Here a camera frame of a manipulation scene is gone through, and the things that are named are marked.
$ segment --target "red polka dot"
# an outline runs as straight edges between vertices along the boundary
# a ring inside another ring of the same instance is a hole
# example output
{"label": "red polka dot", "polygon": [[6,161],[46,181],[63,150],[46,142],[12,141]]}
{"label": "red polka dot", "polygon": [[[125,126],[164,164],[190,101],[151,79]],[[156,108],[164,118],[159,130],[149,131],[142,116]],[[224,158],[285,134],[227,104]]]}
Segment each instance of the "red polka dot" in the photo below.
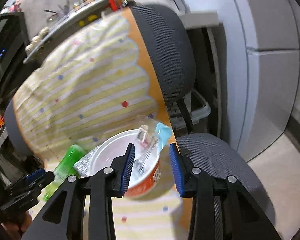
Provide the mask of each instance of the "red polka dot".
{"label": "red polka dot", "polygon": [[122,103],[121,103],[121,105],[122,105],[122,107],[128,107],[128,102],[127,101],[123,101]]}

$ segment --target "chair leg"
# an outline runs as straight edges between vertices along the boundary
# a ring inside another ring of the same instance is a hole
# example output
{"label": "chair leg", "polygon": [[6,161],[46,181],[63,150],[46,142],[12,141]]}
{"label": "chair leg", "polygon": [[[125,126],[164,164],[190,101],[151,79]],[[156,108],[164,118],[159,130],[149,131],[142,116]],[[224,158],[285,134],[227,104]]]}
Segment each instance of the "chair leg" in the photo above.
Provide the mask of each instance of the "chair leg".
{"label": "chair leg", "polygon": [[191,120],[191,115],[188,112],[188,109],[186,107],[186,104],[185,104],[183,98],[177,100],[177,105],[179,107],[179,110],[182,114],[183,119],[185,120],[188,134],[192,134],[193,133],[193,124],[192,124],[192,120]]}

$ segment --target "chair backrest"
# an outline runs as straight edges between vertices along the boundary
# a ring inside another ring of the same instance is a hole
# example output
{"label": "chair backrest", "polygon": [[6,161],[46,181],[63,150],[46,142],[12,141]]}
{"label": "chair backrest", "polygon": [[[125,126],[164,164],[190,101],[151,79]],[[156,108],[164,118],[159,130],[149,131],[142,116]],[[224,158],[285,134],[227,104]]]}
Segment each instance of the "chair backrest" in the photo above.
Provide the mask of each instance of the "chair backrest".
{"label": "chair backrest", "polygon": [[131,6],[166,105],[181,99],[193,87],[195,61],[179,17],[163,5]]}

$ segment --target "chair seat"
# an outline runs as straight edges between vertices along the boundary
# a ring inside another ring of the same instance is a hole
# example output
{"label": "chair seat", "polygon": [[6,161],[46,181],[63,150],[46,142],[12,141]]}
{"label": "chair seat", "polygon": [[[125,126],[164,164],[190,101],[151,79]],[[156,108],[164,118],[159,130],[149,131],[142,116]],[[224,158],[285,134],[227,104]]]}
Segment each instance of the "chair seat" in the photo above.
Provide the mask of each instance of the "chair seat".
{"label": "chair seat", "polygon": [[[177,143],[181,155],[189,157],[195,166],[211,176],[223,179],[229,175],[237,177],[274,225],[274,207],[262,183],[241,156],[226,142],[211,134],[196,133],[178,137]],[[220,201],[217,197],[215,197],[215,216],[216,239],[222,239]]]}

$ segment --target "yellow sticker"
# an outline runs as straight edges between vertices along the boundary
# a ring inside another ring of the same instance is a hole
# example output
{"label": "yellow sticker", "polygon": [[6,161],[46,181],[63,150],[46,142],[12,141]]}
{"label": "yellow sticker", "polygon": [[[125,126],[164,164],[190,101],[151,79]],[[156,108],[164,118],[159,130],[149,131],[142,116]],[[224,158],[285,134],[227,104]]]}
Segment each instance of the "yellow sticker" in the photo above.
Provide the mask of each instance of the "yellow sticker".
{"label": "yellow sticker", "polygon": [[92,21],[94,21],[95,19],[98,19],[98,16],[95,15],[95,14],[92,14],[92,15],[90,15],[90,16],[88,17],[88,21],[89,21],[89,22],[92,22]]}

